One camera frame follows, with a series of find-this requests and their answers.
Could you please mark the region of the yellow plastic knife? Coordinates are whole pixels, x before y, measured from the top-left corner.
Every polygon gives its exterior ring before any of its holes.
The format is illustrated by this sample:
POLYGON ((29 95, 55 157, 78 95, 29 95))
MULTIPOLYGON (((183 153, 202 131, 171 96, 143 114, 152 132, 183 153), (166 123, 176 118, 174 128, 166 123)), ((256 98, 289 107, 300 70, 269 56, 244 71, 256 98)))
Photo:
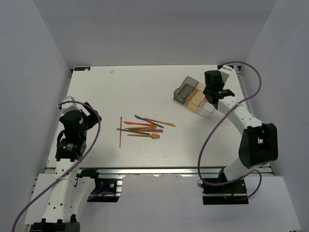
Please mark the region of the yellow plastic knife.
POLYGON ((173 123, 170 123, 170 122, 163 122, 163 121, 159 121, 159 120, 155 120, 155 119, 150 119, 150 118, 143 118, 143 119, 151 121, 151 122, 155 122, 155 123, 161 123, 161 124, 164 124, 164 125, 176 127, 173 123))

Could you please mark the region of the yellow plastic fork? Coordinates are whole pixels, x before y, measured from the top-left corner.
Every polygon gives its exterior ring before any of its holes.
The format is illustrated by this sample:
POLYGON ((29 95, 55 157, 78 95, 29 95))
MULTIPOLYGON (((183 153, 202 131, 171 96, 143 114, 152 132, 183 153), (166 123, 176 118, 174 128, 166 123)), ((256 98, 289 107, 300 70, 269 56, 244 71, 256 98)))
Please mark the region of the yellow plastic fork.
POLYGON ((126 130, 155 130, 157 128, 156 125, 152 126, 143 126, 143 127, 129 127, 125 128, 126 130))
POLYGON ((147 137, 152 139, 160 139, 160 135, 152 133, 152 134, 128 134, 131 137, 147 137))

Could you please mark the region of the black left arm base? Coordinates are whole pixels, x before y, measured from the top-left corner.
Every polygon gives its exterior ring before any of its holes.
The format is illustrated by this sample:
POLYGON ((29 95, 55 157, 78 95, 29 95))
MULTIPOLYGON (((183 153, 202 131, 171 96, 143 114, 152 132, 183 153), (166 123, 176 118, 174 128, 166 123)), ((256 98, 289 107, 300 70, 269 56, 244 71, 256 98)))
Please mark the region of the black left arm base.
POLYGON ((96 169, 82 169, 77 174, 77 181, 81 181, 85 184, 87 178, 90 178, 91 183, 95 186, 91 191, 88 202, 100 202, 100 203, 116 203, 119 200, 117 195, 117 179, 116 178, 103 178, 96 169))

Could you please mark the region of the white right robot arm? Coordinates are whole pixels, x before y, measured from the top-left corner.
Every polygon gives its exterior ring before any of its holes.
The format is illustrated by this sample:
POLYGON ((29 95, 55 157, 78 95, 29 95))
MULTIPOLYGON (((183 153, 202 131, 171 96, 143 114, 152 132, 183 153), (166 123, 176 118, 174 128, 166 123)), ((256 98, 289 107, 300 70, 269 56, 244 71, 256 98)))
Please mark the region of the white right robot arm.
POLYGON ((231 90, 224 89, 221 71, 206 71, 204 75, 206 86, 203 93, 207 101, 224 115, 219 123, 229 119, 241 134, 238 157, 219 172, 217 182, 204 181, 206 185, 228 193, 254 168, 278 159, 277 128, 255 118, 231 90))

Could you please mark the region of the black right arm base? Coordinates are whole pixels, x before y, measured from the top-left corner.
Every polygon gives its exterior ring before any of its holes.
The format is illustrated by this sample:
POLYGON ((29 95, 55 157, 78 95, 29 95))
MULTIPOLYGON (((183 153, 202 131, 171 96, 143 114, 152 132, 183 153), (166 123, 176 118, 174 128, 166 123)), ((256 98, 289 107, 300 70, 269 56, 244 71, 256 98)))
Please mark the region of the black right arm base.
POLYGON ((202 188, 204 205, 241 205, 248 204, 247 189, 244 180, 224 186, 209 186, 198 180, 202 188))

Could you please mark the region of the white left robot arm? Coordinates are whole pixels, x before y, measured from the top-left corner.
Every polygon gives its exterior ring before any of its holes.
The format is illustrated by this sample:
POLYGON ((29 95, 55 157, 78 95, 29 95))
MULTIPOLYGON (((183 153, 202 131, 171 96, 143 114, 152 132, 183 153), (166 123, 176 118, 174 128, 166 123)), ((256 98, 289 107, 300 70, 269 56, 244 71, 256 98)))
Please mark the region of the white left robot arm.
POLYGON ((59 104, 62 116, 59 121, 64 129, 56 139, 55 180, 48 187, 51 196, 40 222, 30 227, 32 232, 78 232, 78 213, 82 211, 89 194, 101 190, 102 181, 95 171, 83 176, 78 183, 78 170, 90 152, 86 147, 87 132, 100 125, 101 117, 87 102, 68 98, 59 104))

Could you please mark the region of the clear plastic container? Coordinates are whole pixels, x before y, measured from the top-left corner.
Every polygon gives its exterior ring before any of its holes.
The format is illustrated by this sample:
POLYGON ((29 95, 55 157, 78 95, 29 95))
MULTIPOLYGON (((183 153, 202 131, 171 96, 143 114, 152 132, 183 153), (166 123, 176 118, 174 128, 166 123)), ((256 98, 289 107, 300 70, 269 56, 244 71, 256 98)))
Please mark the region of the clear plastic container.
POLYGON ((206 98, 198 106, 198 113, 203 117, 210 117, 214 111, 214 106, 208 102, 206 98))

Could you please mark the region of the amber plastic container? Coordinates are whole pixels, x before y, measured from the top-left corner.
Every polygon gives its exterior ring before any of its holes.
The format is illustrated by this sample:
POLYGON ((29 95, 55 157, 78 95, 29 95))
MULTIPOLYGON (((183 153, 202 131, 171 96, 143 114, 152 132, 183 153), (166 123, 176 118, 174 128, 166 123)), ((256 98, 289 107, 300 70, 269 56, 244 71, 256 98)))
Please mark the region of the amber plastic container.
POLYGON ((189 110, 198 113, 200 108, 207 102, 207 99, 203 93, 205 87, 205 84, 198 82, 194 90, 185 99, 185 106, 189 110))

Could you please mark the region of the smoky grey plastic container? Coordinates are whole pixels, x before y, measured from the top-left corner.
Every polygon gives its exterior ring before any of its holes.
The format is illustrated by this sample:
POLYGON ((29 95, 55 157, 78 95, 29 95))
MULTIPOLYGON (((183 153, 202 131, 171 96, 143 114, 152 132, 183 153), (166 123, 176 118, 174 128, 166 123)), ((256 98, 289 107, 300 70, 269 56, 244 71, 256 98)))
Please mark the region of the smoky grey plastic container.
POLYGON ((197 80, 187 76, 181 86, 173 92, 173 99, 178 103, 184 104, 186 98, 193 92, 197 84, 197 80))

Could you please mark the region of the orange chopstick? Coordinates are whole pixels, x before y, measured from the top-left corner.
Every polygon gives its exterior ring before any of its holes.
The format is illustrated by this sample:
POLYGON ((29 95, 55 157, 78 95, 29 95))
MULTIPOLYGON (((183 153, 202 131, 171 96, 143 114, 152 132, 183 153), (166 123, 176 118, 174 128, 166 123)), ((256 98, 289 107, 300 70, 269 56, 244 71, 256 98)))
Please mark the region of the orange chopstick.
POLYGON ((146 130, 146 129, 128 129, 129 131, 137 131, 137 132, 147 132, 147 133, 163 133, 163 130, 158 130, 158 129, 154 129, 154 130, 146 130))
POLYGON ((119 148, 121 148, 121 144, 122 144, 122 131, 121 131, 121 129, 122 129, 122 122, 123 122, 123 118, 122 118, 122 116, 120 116, 119 148))

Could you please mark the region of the orange plastic knife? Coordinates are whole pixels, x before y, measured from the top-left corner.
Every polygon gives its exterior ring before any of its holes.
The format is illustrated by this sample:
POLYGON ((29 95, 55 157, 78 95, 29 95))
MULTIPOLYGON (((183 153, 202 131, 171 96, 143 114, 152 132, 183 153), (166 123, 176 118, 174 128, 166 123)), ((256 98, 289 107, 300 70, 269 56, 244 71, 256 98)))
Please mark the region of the orange plastic knife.
POLYGON ((130 122, 130 121, 123 121, 123 123, 127 125, 155 126, 154 124, 150 124, 150 123, 139 123, 139 122, 130 122))

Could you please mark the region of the blue corner label sticker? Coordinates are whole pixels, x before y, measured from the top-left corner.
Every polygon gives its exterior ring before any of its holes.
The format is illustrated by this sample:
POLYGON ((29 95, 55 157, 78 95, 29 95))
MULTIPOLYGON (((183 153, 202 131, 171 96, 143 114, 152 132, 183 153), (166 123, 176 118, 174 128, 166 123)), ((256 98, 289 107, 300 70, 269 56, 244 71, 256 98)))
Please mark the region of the blue corner label sticker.
POLYGON ((91 67, 75 67, 74 71, 89 71, 91 69, 91 67))

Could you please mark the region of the blue chopstick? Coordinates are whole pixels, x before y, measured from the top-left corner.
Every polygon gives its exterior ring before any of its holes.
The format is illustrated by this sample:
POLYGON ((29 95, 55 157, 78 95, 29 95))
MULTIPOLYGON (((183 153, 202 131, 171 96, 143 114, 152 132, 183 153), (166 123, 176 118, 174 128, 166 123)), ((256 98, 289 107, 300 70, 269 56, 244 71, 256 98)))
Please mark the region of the blue chopstick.
POLYGON ((146 132, 142 132, 142 131, 136 131, 136 130, 127 130, 127 129, 121 129, 121 128, 116 128, 116 130, 130 132, 130 133, 136 133, 136 134, 142 134, 142 135, 150 135, 150 133, 146 133, 146 132))

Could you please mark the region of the blue plastic knife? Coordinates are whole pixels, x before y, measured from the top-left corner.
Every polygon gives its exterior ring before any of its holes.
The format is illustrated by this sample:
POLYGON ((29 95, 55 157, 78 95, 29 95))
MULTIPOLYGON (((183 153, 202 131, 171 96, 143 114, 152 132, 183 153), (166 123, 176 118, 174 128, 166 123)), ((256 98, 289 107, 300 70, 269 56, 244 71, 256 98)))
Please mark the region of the blue plastic knife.
POLYGON ((142 121, 148 122, 148 123, 150 123, 150 124, 156 125, 157 127, 161 127, 160 125, 158 125, 158 124, 156 124, 156 123, 154 123, 154 122, 151 122, 151 121, 149 121, 149 120, 147 120, 147 119, 144 119, 144 118, 142 118, 142 117, 140 117, 140 116, 134 115, 134 117, 137 118, 137 119, 139 119, 139 120, 142 120, 142 121))

